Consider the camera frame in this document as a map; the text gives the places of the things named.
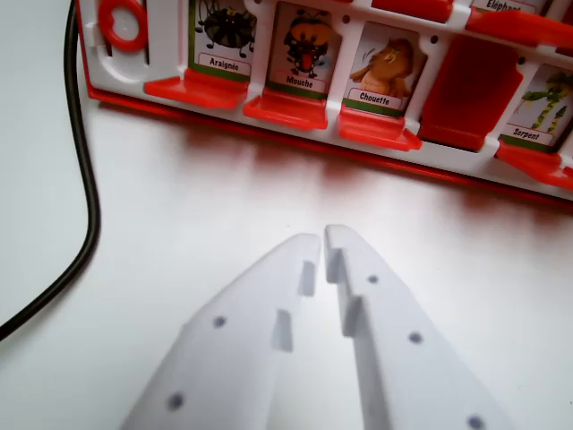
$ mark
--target owl card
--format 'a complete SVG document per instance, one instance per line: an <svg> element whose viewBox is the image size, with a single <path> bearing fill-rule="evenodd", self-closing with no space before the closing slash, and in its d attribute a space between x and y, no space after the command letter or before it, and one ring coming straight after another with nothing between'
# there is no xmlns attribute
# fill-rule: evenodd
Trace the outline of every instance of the owl card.
<svg viewBox="0 0 573 430"><path fill-rule="evenodd" d="M189 68L248 82L256 23L243 0L190 0Z"/></svg>
<svg viewBox="0 0 573 430"><path fill-rule="evenodd" d="M367 22L342 104L386 116L403 116L426 55L418 33Z"/></svg>
<svg viewBox="0 0 573 430"><path fill-rule="evenodd" d="M278 3L267 87L327 98L341 41L330 24L330 13Z"/></svg>
<svg viewBox="0 0 573 430"><path fill-rule="evenodd" d="M573 119L573 72L543 64L501 132L505 143L555 152Z"/></svg>

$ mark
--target cartoon fly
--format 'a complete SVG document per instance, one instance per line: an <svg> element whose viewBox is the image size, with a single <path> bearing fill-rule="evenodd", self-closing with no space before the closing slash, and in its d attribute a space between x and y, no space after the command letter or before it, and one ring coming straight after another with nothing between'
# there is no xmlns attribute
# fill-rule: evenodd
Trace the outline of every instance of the cartoon fly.
<svg viewBox="0 0 573 430"><path fill-rule="evenodd" d="M309 78L315 78L314 67L324 65L324 62L318 60L325 56L329 49L332 29L318 18L327 15L324 11L311 15L300 9L296 14L298 17L291 22L290 30L285 36L284 43L288 46L287 60L294 63L295 67L291 69L294 74L308 73Z"/></svg>
<svg viewBox="0 0 573 430"><path fill-rule="evenodd" d="M199 21L195 31L205 34L213 43L207 47L212 49L214 44L223 47L239 49L241 58L247 57L243 48L247 45L252 52L254 43L255 24L257 19L248 12L239 12L231 7L220 8L217 0L197 0L199 2Z"/></svg>

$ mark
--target red flip tab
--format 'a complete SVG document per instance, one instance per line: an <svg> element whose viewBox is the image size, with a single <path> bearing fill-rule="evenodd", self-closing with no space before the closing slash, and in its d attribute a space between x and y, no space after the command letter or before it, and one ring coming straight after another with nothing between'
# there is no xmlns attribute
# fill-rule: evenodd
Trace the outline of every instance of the red flip tab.
<svg viewBox="0 0 573 430"><path fill-rule="evenodd" d="M340 137L398 151L422 148L422 141L405 128L404 117L377 115L343 106L338 117Z"/></svg>
<svg viewBox="0 0 573 430"><path fill-rule="evenodd" d="M249 82L233 81L187 69L184 79L175 76L146 82L143 90L151 96L202 108L234 109L246 99L248 87Z"/></svg>
<svg viewBox="0 0 573 430"><path fill-rule="evenodd" d="M325 129L329 124L326 100L308 99L267 88L261 96L244 105L243 113L251 118L301 130Z"/></svg>

